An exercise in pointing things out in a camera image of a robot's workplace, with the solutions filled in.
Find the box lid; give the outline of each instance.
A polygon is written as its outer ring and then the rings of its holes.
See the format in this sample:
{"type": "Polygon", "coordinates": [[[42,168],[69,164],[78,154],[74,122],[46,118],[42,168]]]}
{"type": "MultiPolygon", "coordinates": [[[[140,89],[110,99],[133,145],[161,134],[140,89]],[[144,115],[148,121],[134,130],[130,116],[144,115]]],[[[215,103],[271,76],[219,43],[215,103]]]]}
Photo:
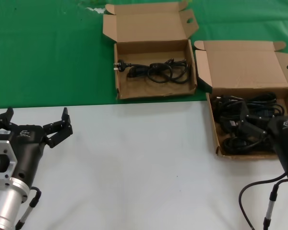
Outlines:
{"type": "Polygon", "coordinates": [[[166,2],[106,5],[103,33],[117,42],[174,41],[188,39],[199,26],[188,3],[166,2]]]}
{"type": "Polygon", "coordinates": [[[288,88],[285,42],[196,41],[198,77],[210,88],[288,88]]]}

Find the power cord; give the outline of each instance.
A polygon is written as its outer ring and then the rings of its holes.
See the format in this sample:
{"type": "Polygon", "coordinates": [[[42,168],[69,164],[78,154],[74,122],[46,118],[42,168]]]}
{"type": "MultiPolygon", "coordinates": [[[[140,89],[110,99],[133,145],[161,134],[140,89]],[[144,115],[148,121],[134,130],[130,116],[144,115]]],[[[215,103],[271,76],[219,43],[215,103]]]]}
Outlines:
{"type": "Polygon", "coordinates": [[[268,138],[254,140],[248,136],[226,138],[222,143],[222,147],[229,154],[247,154],[252,151],[273,151],[268,138]]]}
{"type": "Polygon", "coordinates": [[[273,92],[264,93],[251,99],[223,95],[211,101],[214,107],[215,121],[218,123],[226,120],[239,121],[243,101],[251,115],[271,118],[285,114],[284,107],[276,103],[276,95],[273,92]]]}
{"type": "Polygon", "coordinates": [[[32,210],[36,207],[36,205],[39,202],[40,197],[42,196],[42,192],[37,187],[31,187],[31,190],[36,191],[35,197],[33,197],[33,199],[31,200],[31,202],[29,204],[29,207],[27,208],[27,210],[25,211],[23,216],[20,218],[20,220],[17,222],[17,224],[15,226],[15,230],[20,230],[23,227],[28,216],[30,215],[32,210]]]}
{"type": "Polygon", "coordinates": [[[172,58],[165,63],[152,63],[149,66],[125,63],[123,60],[118,60],[117,63],[114,63],[114,66],[116,66],[114,70],[118,70],[119,72],[124,72],[126,68],[131,67],[127,74],[128,78],[147,76],[155,83],[166,83],[171,81],[176,84],[185,84],[190,80],[190,72],[187,60],[174,61],[172,58]],[[177,77],[173,77],[173,69],[182,69],[182,71],[177,77]],[[188,73],[187,78],[181,80],[185,73],[188,73]],[[161,76],[163,80],[155,79],[153,77],[155,75],[161,76]]]}
{"type": "Polygon", "coordinates": [[[242,104],[246,104],[249,118],[247,122],[266,131],[268,121],[275,116],[282,116],[285,109],[276,103],[276,94],[267,92],[251,99],[235,96],[216,97],[211,100],[214,120],[231,137],[222,142],[223,149],[229,154],[247,154],[252,151],[273,151],[269,139],[255,138],[240,130],[239,124],[242,104]]]}

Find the white tabletop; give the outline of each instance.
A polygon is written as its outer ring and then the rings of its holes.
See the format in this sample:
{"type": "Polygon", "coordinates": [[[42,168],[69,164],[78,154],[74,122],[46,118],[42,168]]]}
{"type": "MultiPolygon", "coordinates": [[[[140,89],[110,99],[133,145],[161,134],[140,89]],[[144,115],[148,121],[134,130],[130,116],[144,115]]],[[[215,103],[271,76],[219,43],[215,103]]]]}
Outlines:
{"type": "MultiPolygon", "coordinates": [[[[23,230],[248,230],[238,205],[241,188],[283,173],[277,160],[215,156],[206,102],[68,110],[74,134],[45,148],[33,183],[42,197],[23,230]]],[[[15,109],[12,122],[44,125],[62,111],[15,109]]],[[[258,230],[272,187],[255,186],[243,195],[258,230]]],[[[278,191],[269,230],[285,229],[288,184],[278,191]]]]}

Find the cardboard box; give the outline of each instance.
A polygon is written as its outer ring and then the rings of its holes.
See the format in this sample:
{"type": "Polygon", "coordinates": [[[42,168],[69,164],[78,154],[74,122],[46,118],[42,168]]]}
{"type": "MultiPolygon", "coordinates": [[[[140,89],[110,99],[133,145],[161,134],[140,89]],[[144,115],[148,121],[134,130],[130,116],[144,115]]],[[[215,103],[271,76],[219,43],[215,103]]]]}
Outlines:
{"type": "Polygon", "coordinates": [[[197,83],[192,45],[188,38],[198,30],[187,1],[130,5],[106,5],[103,33],[117,43],[114,59],[150,65],[186,59],[191,80],[186,84],[158,84],[146,77],[127,78],[129,68],[115,71],[119,99],[194,94],[197,83]]]}
{"type": "Polygon", "coordinates": [[[229,159],[272,159],[275,154],[252,152],[231,155],[221,147],[229,134],[223,133],[214,122],[210,99],[232,95],[252,98],[264,92],[274,92],[277,102],[288,115],[288,54],[277,52],[285,48],[284,42],[267,41],[196,41],[195,55],[198,82],[206,89],[209,103],[216,154],[229,159]]]}

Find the green background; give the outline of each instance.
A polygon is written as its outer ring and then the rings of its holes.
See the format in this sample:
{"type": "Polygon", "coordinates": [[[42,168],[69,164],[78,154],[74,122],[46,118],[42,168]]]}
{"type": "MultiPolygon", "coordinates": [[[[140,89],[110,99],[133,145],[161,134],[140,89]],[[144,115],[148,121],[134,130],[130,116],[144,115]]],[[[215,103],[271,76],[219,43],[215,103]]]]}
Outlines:
{"type": "MultiPolygon", "coordinates": [[[[0,0],[0,108],[119,104],[114,42],[86,7],[150,0],[0,0]]],[[[288,0],[190,0],[200,26],[191,40],[285,41],[288,0]]],[[[139,102],[203,100],[195,95],[139,102]]]]}

